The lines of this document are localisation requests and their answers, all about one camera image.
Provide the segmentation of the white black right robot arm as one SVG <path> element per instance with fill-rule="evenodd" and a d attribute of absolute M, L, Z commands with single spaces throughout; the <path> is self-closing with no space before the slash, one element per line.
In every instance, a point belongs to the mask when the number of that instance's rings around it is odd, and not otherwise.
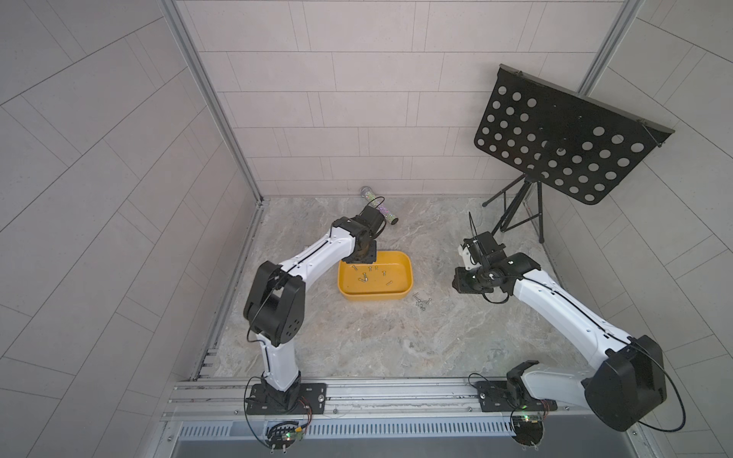
<path fill-rule="evenodd" d="M 628 431 L 667 399 L 677 387 L 664 369 L 662 349 L 649 336 L 633 337 L 603 320 L 557 284 L 523 253 L 473 254 L 459 251 L 452 286 L 461 294 L 486 296 L 499 288 L 525 303 L 585 358 L 589 371 L 564 371 L 535 360 L 507 374 L 514 406 L 530 400 L 551 400 L 591 410 L 614 431 Z"/>

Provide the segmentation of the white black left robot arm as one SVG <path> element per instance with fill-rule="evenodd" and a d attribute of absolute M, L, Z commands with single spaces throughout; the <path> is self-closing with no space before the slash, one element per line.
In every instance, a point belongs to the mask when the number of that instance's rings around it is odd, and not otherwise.
<path fill-rule="evenodd" d="M 305 320 L 307 290 L 338 263 L 374 263 L 376 239 L 387 226 L 376 210 L 336 219 L 320 239 L 280 263 L 264 261 L 257 269 L 244 306 L 248 331 L 261 347 L 263 385 L 288 402 L 298 394 L 301 371 L 294 339 Z"/>

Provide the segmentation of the yellow plastic storage box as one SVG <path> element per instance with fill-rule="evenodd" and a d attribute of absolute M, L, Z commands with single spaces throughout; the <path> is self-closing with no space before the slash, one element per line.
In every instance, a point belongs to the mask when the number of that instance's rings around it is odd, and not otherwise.
<path fill-rule="evenodd" d="M 383 278 L 386 271 L 389 278 Z M 357 279 L 364 274 L 368 282 Z M 348 264 L 341 261 L 338 270 L 338 288 L 349 301 L 376 302 L 402 300 L 412 291 L 414 285 L 412 260 L 401 251 L 378 251 L 376 262 L 372 264 Z"/>

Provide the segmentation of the rhinestone silver microphone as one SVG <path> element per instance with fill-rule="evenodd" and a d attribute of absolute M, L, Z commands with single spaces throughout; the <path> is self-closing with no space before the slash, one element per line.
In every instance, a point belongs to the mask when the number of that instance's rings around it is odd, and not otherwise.
<path fill-rule="evenodd" d="M 386 198 L 384 196 L 377 195 L 369 186 L 363 186 L 360 189 L 360 195 L 364 200 L 366 200 L 366 204 L 368 204 L 369 207 L 378 210 L 384 216 L 388 224 L 395 225 L 398 223 L 399 219 L 397 215 L 393 214 L 391 210 L 387 209 L 387 206 L 385 206 Z"/>

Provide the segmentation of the silver screw cluster screw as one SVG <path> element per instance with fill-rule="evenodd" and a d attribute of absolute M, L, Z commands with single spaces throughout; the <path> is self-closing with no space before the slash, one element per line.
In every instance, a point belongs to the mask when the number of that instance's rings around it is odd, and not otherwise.
<path fill-rule="evenodd" d="M 431 299 L 422 299 L 418 294 L 413 295 L 415 305 L 421 310 L 426 311 L 431 305 Z"/>

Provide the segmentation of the right green circuit board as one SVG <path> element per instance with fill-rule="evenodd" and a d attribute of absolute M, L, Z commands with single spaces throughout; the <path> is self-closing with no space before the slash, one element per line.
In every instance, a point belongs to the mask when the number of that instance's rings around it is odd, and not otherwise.
<path fill-rule="evenodd" d="M 543 419 L 538 415 L 513 415 L 511 428 L 513 440 L 525 448 L 538 448 L 544 436 Z"/>

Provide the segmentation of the green circuit board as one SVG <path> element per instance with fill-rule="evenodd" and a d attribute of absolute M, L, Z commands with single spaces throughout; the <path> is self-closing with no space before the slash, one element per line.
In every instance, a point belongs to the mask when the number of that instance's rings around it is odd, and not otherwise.
<path fill-rule="evenodd" d="M 513 440 L 525 448 L 538 448 L 544 436 L 543 419 L 538 415 L 513 415 L 511 428 Z"/>
<path fill-rule="evenodd" d="M 265 433 L 265 444 L 271 453 L 287 450 L 305 436 L 305 426 L 295 421 L 284 421 L 269 427 Z"/>

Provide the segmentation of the black perforated music stand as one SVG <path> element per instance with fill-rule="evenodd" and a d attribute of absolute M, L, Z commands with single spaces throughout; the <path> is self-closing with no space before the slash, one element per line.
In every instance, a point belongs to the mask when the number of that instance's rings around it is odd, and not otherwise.
<path fill-rule="evenodd" d="M 479 151 L 520 175 L 514 198 L 497 193 L 504 213 L 494 227 L 507 232 L 530 191 L 544 188 L 584 205 L 597 205 L 673 130 L 607 104 L 580 97 L 543 79 L 500 65 L 496 84 L 473 138 Z"/>

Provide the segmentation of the left green circuit board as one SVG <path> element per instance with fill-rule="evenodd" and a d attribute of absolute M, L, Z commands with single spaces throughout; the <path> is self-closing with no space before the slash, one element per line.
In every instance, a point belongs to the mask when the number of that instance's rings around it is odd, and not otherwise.
<path fill-rule="evenodd" d="M 305 426 L 295 421 L 284 421 L 269 427 L 265 433 L 265 444 L 271 453 L 287 450 L 305 436 Z"/>

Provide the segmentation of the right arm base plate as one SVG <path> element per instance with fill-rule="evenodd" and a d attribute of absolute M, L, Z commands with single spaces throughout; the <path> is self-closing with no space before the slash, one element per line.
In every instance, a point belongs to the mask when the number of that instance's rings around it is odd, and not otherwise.
<path fill-rule="evenodd" d="M 549 413 L 557 410 L 556 401 L 533 398 L 506 379 L 479 380 L 471 385 L 476 390 L 482 412 Z"/>

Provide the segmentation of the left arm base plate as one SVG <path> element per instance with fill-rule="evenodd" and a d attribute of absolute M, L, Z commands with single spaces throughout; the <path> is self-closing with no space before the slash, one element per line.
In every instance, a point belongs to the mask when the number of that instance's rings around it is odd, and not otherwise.
<path fill-rule="evenodd" d="M 253 385 L 245 402 L 248 415 L 323 414 L 327 384 L 296 383 L 287 391 L 278 391 L 267 383 Z"/>

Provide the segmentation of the aluminium rail frame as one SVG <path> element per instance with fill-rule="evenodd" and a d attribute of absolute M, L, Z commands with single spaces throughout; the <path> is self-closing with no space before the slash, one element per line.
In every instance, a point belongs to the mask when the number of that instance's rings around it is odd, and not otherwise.
<path fill-rule="evenodd" d="M 557 410 L 538 412 L 482 412 L 471 385 L 485 379 L 311 379 L 303 383 L 327 384 L 323 414 L 248 415 L 245 399 L 258 380 L 234 378 L 180 382 L 156 417 L 151 439 L 142 445 L 140 457 L 171 457 L 186 441 L 244 442 L 258 447 L 269 427 L 284 421 L 305 426 L 307 440 L 379 440 L 508 438 L 515 450 L 525 448 L 513 440 L 511 417 L 538 415 L 544 431 L 550 420 L 574 420 L 573 439 L 582 427 L 596 426 L 597 417 L 581 406 L 557 402 Z"/>

